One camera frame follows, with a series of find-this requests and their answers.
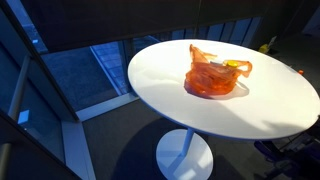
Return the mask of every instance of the dark floor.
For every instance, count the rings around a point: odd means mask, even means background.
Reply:
[[[75,111],[118,96],[89,47],[42,58]]]

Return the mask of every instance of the yellow object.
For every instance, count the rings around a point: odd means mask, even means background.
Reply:
[[[269,51],[268,44],[264,44],[259,48],[259,52],[266,54]]]
[[[238,67],[238,62],[234,60],[227,61],[227,65],[231,67]]]

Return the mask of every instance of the table base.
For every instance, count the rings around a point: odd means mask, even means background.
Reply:
[[[162,174],[171,179],[208,179],[213,168],[213,156],[208,144],[193,134],[188,153],[181,154],[187,130],[165,134],[157,146],[156,158]]]

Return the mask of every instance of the black chair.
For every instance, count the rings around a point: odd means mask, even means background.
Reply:
[[[298,149],[280,150],[272,141],[255,141],[254,146],[273,163],[274,168],[266,172],[265,179],[273,179],[280,174],[292,179],[320,179],[320,143],[310,136],[296,144]]]

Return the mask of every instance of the metal post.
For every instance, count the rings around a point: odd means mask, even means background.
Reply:
[[[11,152],[11,144],[10,143],[5,143],[5,144],[1,145],[1,149],[0,149],[0,180],[6,179],[10,152]]]
[[[194,134],[194,130],[191,128],[188,128],[186,139],[184,140],[184,144],[183,144],[183,149],[180,154],[183,157],[185,157],[188,153],[193,134]]]
[[[29,63],[30,63],[30,56],[26,55],[23,60],[23,64],[21,67],[21,71],[19,74],[19,78],[16,84],[16,89],[14,91],[9,112],[8,115],[14,120],[18,121],[19,118],[19,112],[20,112],[20,104],[22,101],[23,93],[24,93],[24,87],[25,87],[25,82],[27,79],[27,73],[28,73],[28,68],[29,68]]]

